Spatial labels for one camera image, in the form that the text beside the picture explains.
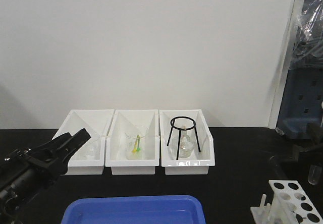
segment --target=robotic arm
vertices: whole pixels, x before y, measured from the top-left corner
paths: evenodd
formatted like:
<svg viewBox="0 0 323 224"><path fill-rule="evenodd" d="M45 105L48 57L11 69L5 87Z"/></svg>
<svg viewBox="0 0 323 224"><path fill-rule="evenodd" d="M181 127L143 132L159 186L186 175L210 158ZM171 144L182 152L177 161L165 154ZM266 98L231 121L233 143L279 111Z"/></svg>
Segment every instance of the robotic arm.
<svg viewBox="0 0 323 224"><path fill-rule="evenodd" d="M73 154L90 139L85 129L33 149L15 150L0 164L0 223L20 223L16 212L67 172Z"/></svg>

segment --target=iron ring stand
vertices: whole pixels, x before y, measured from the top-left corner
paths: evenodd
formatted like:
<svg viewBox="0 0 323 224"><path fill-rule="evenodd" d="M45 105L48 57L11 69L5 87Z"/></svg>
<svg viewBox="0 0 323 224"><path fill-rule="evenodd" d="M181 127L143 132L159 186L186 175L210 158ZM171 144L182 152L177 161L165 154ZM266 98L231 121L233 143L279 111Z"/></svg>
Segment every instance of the iron ring stand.
<svg viewBox="0 0 323 224"><path fill-rule="evenodd" d="M176 119L189 119L190 121L192 121L193 126L190 127L190 128L176 127L176 126L174 126ZM182 131L189 131L189 130L192 130L194 128L195 136L196 136L196 142L197 142L197 146L198 146L198 151L199 152L201 151L200 144L199 144L198 137L197 137L196 122L192 118L190 118L190 117L174 117L174 118L171 119L171 126L172 127L171 127L171 131L170 131L170 136L169 136L168 141L167 141L167 146L170 144L170 139L171 139L171 135L172 135L172 132L173 132L173 128L179 130L176 160L178 160L178 156L179 156L179 153L180 153L180 142L181 142L181 133L182 133Z"/></svg>

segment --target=white backdrop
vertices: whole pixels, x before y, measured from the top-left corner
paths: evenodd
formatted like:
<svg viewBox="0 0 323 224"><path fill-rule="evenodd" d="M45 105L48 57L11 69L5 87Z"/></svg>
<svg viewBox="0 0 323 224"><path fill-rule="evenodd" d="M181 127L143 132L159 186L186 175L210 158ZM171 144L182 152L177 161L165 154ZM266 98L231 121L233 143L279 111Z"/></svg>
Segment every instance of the white backdrop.
<svg viewBox="0 0 323 224"><path fill-rule="evenodd" d="M0 0L0 128L201 108L267 126L293 0Z"/></svg>

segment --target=glass beaker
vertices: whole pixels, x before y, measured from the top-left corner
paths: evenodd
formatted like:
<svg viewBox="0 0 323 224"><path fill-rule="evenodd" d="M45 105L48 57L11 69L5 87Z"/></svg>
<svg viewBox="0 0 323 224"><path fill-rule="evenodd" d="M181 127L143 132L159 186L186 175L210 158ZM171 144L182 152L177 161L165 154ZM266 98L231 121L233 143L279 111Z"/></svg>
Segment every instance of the glass beaker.
<svg viewBox="0 0 323 224"><path fill-rule="evenodd" d="M126 158L129 160L144 159L145 137L148 129L145 126L135 126L128 129L126 134Z"/></svg>
<svg viewBox="0 0 323 224"><path fill-rule="evenodd" d="M95 160L99 154L99 136L95 134L72 156L71 160Z"/></svg>
<svg viewBox="0 0 323 224"><path fill-rule="evenodd" d="M177 155L178 138L179 136L174 137L171 141L171 155L175 157L175 159ZM194 149L194 143L191 142L190 137L187 135L187 131L182 131L181 139L180 139L180 147L179 147L179 157L180 158L190 157L193 149Z"/></svg>

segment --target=white test tube rack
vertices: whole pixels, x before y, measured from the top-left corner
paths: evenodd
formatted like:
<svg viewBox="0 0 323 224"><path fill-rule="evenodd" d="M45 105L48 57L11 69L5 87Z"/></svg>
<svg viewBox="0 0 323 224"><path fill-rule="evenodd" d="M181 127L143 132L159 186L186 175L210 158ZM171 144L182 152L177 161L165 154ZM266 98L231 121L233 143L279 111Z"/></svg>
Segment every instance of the white test tube rack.
<svg viewBox="0 0 323 224"><path fill-rule="evenodd" d="M297 181L269 180L272 204L263 194L259 207L251 207L256 224L323 224L322 217Z"/></svg>

